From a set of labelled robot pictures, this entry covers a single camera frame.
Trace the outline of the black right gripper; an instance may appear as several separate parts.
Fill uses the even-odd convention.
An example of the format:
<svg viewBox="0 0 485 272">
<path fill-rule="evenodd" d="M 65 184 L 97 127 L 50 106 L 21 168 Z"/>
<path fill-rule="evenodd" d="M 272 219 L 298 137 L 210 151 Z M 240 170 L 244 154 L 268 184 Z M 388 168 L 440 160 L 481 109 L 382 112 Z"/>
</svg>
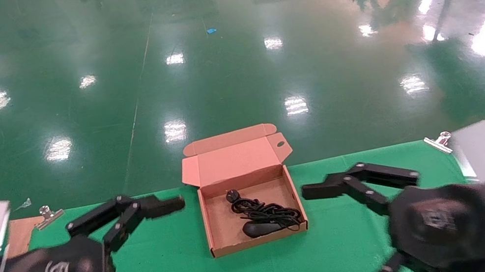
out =
<svg viewBox="0 0 485 272">
<path fill-rule="evenodd" d="M 356 163 L 302 186 L 303 198 L 351 196 L 380 216 L 389 215 L 394 253 L 378 272 L 447 272 L 485 258 L 485 201 L 475 185 L 414 187 L 419 173 L 375 163 Z M 367 183 L 403 189 L 392 202 Z"/>
</svg>

